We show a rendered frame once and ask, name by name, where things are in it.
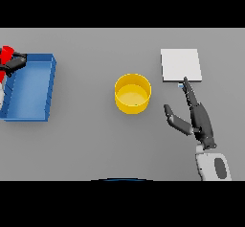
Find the pale square measuring scale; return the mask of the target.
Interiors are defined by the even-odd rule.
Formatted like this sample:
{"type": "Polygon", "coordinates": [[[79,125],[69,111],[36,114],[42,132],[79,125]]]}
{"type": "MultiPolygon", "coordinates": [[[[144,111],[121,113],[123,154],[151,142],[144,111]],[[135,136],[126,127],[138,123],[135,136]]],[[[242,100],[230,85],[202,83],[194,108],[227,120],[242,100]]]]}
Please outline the pale square measuring scale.
{"type": "Polygon", "coordinates": [[[163,82],[201,82],[202,74],[196,49],[162,49],[161,65],[163,82]]]}

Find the blue tray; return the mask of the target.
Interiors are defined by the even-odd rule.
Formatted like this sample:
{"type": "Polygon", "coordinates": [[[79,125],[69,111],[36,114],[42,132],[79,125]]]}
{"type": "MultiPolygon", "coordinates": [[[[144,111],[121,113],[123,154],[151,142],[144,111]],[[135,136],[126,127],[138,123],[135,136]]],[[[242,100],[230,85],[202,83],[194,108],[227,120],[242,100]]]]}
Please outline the blue tray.
{"type": "Polygon", "coordinates": [[[26,66],[6,78],[0,120],[47,122],[55,76],[53,54],[28,54],[26,66]]]}

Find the red beaker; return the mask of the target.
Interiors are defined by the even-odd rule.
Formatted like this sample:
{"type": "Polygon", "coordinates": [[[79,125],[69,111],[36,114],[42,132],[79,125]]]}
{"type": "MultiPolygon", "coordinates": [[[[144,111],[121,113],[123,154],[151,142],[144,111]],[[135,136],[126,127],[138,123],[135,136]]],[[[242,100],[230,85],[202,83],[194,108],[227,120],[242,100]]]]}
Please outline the red beaker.
{"type": "MultiPolygon", "coordinates": [[[[7,61],[11,60],[11,57],[14,53],[14,49],[8,45],[4,45],[0,49],[0,64],[5,65],[7,61]]],[[[0,83],[3,81],[5,76],[4,71],[0,71],[0,83]]]]}

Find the yellow bowl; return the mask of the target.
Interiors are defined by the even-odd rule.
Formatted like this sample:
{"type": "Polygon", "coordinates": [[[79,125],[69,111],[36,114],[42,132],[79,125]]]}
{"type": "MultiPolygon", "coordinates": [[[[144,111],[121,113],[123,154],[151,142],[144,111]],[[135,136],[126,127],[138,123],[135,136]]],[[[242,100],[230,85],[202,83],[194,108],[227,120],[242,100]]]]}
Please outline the yellow bowl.
{"type": "Polygon", "coordinates": [[[115,104],[127,115],[144,112],[150,98],[151,84],[140,74],[125,74],[115,83],[115,104]]]}

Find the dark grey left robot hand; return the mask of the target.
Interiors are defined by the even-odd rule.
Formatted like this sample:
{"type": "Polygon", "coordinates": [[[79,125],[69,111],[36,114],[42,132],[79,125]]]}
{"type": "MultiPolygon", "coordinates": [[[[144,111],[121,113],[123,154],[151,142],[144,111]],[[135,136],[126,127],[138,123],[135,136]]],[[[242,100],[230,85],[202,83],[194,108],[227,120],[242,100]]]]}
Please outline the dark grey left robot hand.
{"type": "Polygon", "coordinates": [[[11,75],[26,66],[27,55],[14,52],[11,56],[11,59],[5,64],[0,64],[0,71],[4,71],[5,74],[10,78],[11,75]]]}

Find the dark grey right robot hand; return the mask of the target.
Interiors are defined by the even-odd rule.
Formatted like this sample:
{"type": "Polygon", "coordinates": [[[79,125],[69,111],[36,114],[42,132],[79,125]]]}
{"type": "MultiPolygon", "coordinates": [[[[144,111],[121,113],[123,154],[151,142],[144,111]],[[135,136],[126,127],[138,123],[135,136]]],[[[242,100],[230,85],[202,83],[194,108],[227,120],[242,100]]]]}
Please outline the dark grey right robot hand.
{"type": "Polygon", "coordinates": [[[170,106],[165,104],[167,123],[187,136],[194,135],[195,139],[203,145],[204,150],[216,148],[217,144],[214,141],[212,123],[208,112],[204,105],[196,99],[187,77],[184,77],[182,89],[189,107],[191,123],[175,115],[170,106]]]}

